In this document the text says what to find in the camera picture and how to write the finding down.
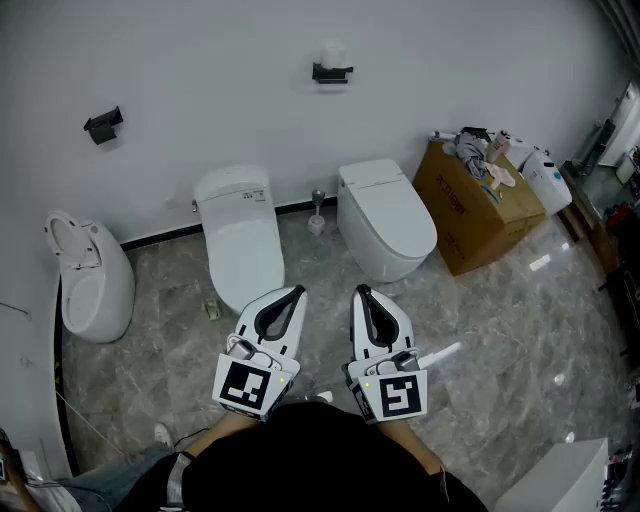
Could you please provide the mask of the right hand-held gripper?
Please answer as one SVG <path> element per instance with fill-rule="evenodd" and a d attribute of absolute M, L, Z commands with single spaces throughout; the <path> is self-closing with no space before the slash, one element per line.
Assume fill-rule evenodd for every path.
<path fill-rule="evenodd" d="M 418 365 L 418 351 L 408 349 L 415 344 L 409 316 L 388 296 L 360 284 L 351 297 L 350 320 L 356 361 L 344 371 L 365 423 L 425 415 L 426 370 Z"/>

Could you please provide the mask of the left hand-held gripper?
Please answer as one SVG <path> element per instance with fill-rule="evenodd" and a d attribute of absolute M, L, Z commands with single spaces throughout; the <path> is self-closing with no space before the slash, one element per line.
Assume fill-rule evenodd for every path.
<path fill-rule="evenodd" d="M 250 302 L 237 322 L 237 335 L 228 337 L 228 350 L 218 358 L 212 399 L 228 411 L 267 421 L 300 371 L 295 358 L 306 310 L 302 285 Z"/>

